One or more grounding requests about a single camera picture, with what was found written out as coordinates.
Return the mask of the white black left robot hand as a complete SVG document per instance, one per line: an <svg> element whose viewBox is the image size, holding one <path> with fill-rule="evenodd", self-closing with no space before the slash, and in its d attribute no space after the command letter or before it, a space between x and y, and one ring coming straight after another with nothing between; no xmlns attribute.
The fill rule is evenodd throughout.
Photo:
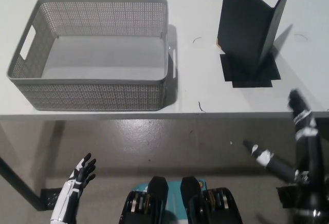
<svg viewBox="0 0 329 224"><path fill-rule="evenodd" d="M68 180L64 183L54 206L50 223L76 223L79 201L88 183L96 174L96 159L91 153L83 157L76 165Z"/></svg>

